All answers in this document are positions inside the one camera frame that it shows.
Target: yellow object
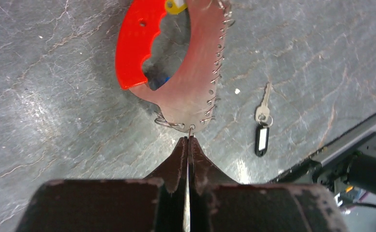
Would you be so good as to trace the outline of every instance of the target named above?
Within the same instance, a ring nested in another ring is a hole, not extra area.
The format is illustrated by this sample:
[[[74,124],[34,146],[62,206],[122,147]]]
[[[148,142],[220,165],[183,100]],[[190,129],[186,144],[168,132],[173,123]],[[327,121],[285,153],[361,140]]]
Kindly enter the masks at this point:
[[[165,1],[165,10],[171,15],[177,15],[185,10],[188,6],[185,3],[185,0],[166,0]]]
[[[346,188],[346,192],[350,192],[353,189],[353,186],[349,186]]]

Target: finger grip of handle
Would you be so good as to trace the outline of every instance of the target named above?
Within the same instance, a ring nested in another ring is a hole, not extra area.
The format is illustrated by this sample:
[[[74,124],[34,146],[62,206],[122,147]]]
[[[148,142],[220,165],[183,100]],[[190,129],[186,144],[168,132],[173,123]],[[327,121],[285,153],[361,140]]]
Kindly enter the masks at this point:
[[[151,57],[151,47],[166,15],[164,0],[134,0],[122,22],[115,54],[115,70],[122,89],[148,82],[142,64]]]

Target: gray marble surface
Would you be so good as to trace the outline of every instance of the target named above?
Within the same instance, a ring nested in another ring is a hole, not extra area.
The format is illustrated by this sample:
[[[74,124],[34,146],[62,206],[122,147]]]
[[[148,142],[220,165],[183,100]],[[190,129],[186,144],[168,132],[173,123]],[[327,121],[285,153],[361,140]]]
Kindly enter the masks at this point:
[[[183,136],[119,88],[114,54],[129,4],[0,0],[0,232],[14,229],[41,183],[144,177]],[[233,8],[217,120],[196,136],[230,177],[261,183],[376,112],[376,0],[235,0]],[[189,41],[178,17],[163,21],[169,34],[147,66],[178,68]],[[275,123],[258,158],[254,111],[267,81]]]

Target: silver key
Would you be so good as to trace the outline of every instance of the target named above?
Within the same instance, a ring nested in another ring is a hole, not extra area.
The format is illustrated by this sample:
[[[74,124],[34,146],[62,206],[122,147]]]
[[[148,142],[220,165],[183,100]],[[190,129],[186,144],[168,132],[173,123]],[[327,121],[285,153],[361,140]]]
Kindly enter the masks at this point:
[[[269,95],[271,94],[272,83],[268,82],[262,104],[256,108],[255,120],[267,124],[271,111],[268,108]]]

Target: black cylinder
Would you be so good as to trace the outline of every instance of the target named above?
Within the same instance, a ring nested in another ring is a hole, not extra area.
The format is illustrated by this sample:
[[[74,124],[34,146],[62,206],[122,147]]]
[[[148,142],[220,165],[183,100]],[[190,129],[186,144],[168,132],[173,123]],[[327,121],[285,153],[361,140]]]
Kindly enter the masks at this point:
[[[355,157],[350,163],[349,184],[376,194],[376,158],[368,155]]]

